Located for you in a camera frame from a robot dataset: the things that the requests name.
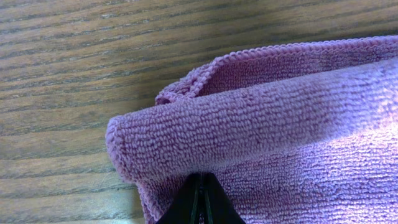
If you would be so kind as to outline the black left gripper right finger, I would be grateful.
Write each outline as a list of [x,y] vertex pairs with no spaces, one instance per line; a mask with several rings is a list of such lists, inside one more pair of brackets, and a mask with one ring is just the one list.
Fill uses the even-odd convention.
[[203,176],[203,205],[206,224],[246,224],[212,173]]

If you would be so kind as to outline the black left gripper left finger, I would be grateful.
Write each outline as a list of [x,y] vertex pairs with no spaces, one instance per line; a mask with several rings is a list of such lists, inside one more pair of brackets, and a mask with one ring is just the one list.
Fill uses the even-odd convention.
[[200,219],[200,174],[191,174],[178,190],[169,209],[156,224],[197,224]]

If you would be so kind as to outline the large purple cloth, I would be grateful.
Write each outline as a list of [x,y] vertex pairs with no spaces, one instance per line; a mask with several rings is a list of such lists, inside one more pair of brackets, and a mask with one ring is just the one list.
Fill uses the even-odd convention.
[[397,37],[232,52],[113,117],[106,147],[147,223],[191,174],[245,223],[397,222]]

